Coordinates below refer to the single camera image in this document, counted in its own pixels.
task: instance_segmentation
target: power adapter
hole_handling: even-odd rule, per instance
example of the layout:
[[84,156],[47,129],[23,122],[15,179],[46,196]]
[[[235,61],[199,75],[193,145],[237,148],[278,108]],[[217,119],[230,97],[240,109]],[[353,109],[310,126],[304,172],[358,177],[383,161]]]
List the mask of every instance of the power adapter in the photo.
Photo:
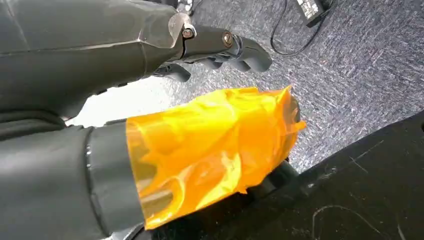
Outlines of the power adapter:
[[303,22],[308,28],[312,28],[322,19],[325,12],[320,0],[294,0]]

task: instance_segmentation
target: floor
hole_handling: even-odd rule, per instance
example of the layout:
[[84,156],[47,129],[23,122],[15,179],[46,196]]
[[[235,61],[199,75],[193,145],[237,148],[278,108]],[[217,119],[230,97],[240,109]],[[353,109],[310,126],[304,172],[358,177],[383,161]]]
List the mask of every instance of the floor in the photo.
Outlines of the floor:
[[[215,89],[271,90],[291,84],[307,129],[290,158],[304,171],[367,134],[424,110],[423,0],[334,0],[312,46],[289,58],[272,52],[269,43],[283,1],[203,0],[193,17],[197,25],[226,28],[258,41],[271,53],[269,71],[189,66],[192,78],[187,83],[150,78],[129,84],[122,91],[133,95],[126,93],[121,101],[136,105],[129,113],[111,109],[106,118],[157,112]],[[314,29],[303,26],[294,0],[288,1],[275,39],[290,50]],[[108,94],[98,97],[112,98],[114,91]],[[96,102],[89,102],[93,107],[85,107],[82,115],[99,114],[93,113]]]

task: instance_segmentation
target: screw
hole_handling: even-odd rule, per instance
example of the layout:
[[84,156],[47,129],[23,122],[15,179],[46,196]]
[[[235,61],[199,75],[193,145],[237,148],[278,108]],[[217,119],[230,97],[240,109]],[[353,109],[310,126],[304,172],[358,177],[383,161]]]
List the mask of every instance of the screw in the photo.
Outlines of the screw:
[[226,46],[227,48],[233,45],[233,35],[231,34],[231,32],[229,31],[224,32],[224,34],[222,35],[222,42],[224,43],[224,46]]
[[192,31],[191,29],[189,29],[189,28],[186,28],[186,29],[184,29],[184,30],[182,31],[182,36],[183,36],[185,39],[192,38],[192,37],[193,37],[193,31]]

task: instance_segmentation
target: robotic hand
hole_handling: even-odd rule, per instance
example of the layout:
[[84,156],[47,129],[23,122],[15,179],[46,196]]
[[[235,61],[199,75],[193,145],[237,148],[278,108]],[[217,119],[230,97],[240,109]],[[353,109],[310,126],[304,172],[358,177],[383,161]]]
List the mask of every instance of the robotic hand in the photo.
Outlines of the robotic hand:
[[75,117],[86,99],[149,76],[187,81],[178,63],[271,65],[256,42],[143,0],[18,0],[0,5],[0,111]]
[[[176,62],[202,63],[214,70],[228,62],[242,72],[264,72],[272,63],[269,54],[255,41],[225,29],[197,26],[186,28],[181,34],[184,53]],[[153,75],[181,82],[190,78],[190,73],[176,63],[160,67]]]

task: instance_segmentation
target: orange translucent tape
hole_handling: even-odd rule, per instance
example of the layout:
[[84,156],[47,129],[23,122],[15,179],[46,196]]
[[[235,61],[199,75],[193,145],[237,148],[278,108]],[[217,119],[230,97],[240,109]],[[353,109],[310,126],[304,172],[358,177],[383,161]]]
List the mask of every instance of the orange translucent tape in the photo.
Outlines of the orange translucent tape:
[[258,185],[288,155],[304,122],[284,90],[223,89],[126,122],[128,152],[153,229]]

